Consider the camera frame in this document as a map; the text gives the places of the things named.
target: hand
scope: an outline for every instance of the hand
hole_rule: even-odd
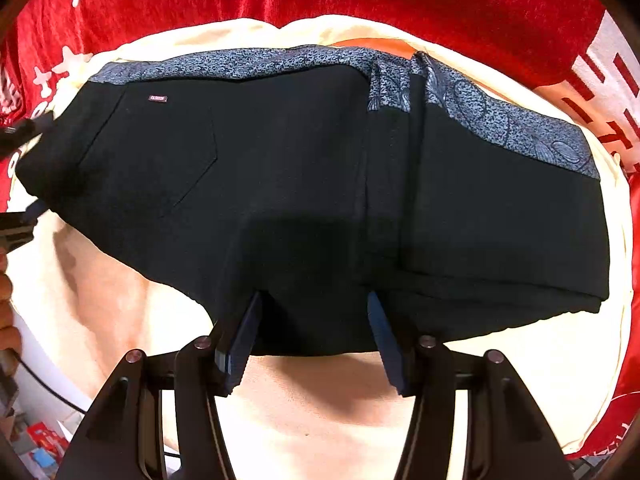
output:
[[[11,294],[14,286],[6,275],[7,257],[6,252],[0,249],[0,350],[9,348],[20,354],[22,352],[22,337],[20,331],[14,326],[14,312],[11,308]],[[12,373],[15,373],[18,363],[12,366]]]

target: white fabric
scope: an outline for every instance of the white fabric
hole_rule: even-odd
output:
[[[96,54],[79,65],[59,81],[50,108],[56,116],[62,113],[88,78],[110,61],[163,60],[204,50],[250,46],[285,48],[334,44],[356,38],[403,40],[467,74],[494,96],[573,123],[549,102],[487,66],[389,25],[345,16],[300,20],[281,29],[241,19],[142,38],[114,51]],[[581,448],[611,400],[628,343],[632,299],[628,185],[619,166],[596,137],[582,129],[601,176],[610,241],[609,299],[597,315],[564,314],[449,344],[452,349],[472,354],[483,354],[489,348],[503,351],[539,403],[566,453]],[[10,210],[23,210],[31,200],[16,183]],[[65,285],[60,247],[70,244],[74,249],[65,251],[73,253],[90,250],[91,243],[52,213],[42,217],[35,234],[34,242],[10,254],[14,304],[53,361],[88,394],[95,395],[127,349],[143,348],[148,354],[173,351],[210,330],[210,320],[197,304],[168,286],[148,282],[134,272],[128,274],[132,280],[130,290],[138,290],[142,280],[145,283],[143,299],[130,297],[129,287],[123,288],[119,283],[109,309],[93,312],[79,308],[79,304],[90,303],[95,298],[90,297],[90,292],[84,293],[81,286],[76,292]],[[95,248],[92,251],[92,254],[99,252]],[[79,266],[82,268],[76,269],[76,282],[79,275],[89,281],[108,282],[122,264],[99,253],[90,262],[79,262]],[[101,328],[87,328],[96,325]],[[460,420],[465,419],[457,420],[456,442],[463,445],[461,436],[465,430]],[[463,449],[456,446],[454,455]]]

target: black clamp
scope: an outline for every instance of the black clamp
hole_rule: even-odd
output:
[[[400,394],[415,396],[396,480],[446,480],[456,390],[469,395],[463,480],[572,478],[542,412],[501,352],[489,350],[482,357],[453,352],[432,336],[389,323],[376,295],[369,300],[390,382]],[[261,316],[262,295],[256,292],[241,317],[217,322],[211,334],[178,352],[147,357],[129,351],[78,428],[57,479],[166,480],[161,391],[175,390],[181,478],[235,480],[215,397],[231,394],[239,384]],[[639,428],[632,425],[629,434],[637,438],[623,441],[625,454],[597,478],[638,477],[631,470],[639,457]],[[0,442],[0,477],[31,480],[19,471],[19,459],[3,449]]]
[[[0,160],[7,158],[20,146],[53,126],[53,113],[46,112],[34,119],[23,119],[15,125],[0,128]]]
[[[37,218],[26,220],[23,212],[0,213],[0,246],[7,253],[22,247],[33,240],[33,228],[37,223]]]

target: black cable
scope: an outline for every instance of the black cable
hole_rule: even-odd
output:
[[[45,384],[45,382],[38,377],[38,375],[36,374],[36,372],[34,372],[33,370],[31,370],[31,368],[29,368],[29,366],[27,364],[25,364],[25,362],[21,359],[21,357],[18,355],[18,352],[14,351],[14,355],[15,358],[18,359],[18,362],[24,367],[25,370],[27,370],[27,372],[29,373],[29,375],[31,377],[33,377],[36,382],[42,386],[45,390],[47,390],[51,395],[53,395],[54,397],[56,397],[57,400],[59,400],[60,402],[63,402],[64,404],[66,404],[68,407],[70,407],[73,410],[76,410],[76,412],[78,413],[82,413],[83,415],[86,415],[86,411],[83,410],[82,408],[78,408],[78,406],[76,406],[74,403],[72,403],[70,400],[66,400],[65,397],[61,396],[59,393],[57,393],[56,391],[54,391],[52,388],[50,388],[49,386],[47,386]],[[167,456],[172,456],[174,458],[180,458],[179,454],[176,453],[170,453],[169,451],[165,451],[164,452],[165,455]]]

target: red fabric backdrop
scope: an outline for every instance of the red fabric backdrop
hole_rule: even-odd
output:
[[[616,37],[620,47],[614,54],[594,46],[611,28],[604,25],[610,19],[598,0],[31,0],[0,46],[0,120],[8,124],[44,110],[56,81],[82,59],[81,54],[111,50],[142,36],[201,23],[255,18],[283,26],[322,14],[385,22],[452,48],[537,88],[590,127],[591,116],[610,113],[599,101],[606,92],[596,83],[609,82],[607,69],[613,66],[631,94],[619,106],[615,121],[604,119],[610,132],[601,140],[610,142],[612,150],[625,152],[627,169],[634,170],[636,160],[627,152],[631,154],[633,143],[638,142],[638,136],[633,137],[640,123],[639,107],[633,102],[638,85],[632,73],[637,62],[630,60],[621,36]],[[14,156],[0,165],[0,207],[6,207],[15,160]],[[631,184],[634,220],[640,222],[640,181]],[[636,260],[634,286],[640,276],[638,250]],[[633,323],[639,324],[639,295],[634,309]],[[640,390],[639,363],[640,330],[635,330],[617,395]],[[634,403],[629,396],[625,402],[634,408],[606,418],[580,454],[602,452],[615,441],[623,424],[630,421],[630,413],[640,408],[640,399]]]

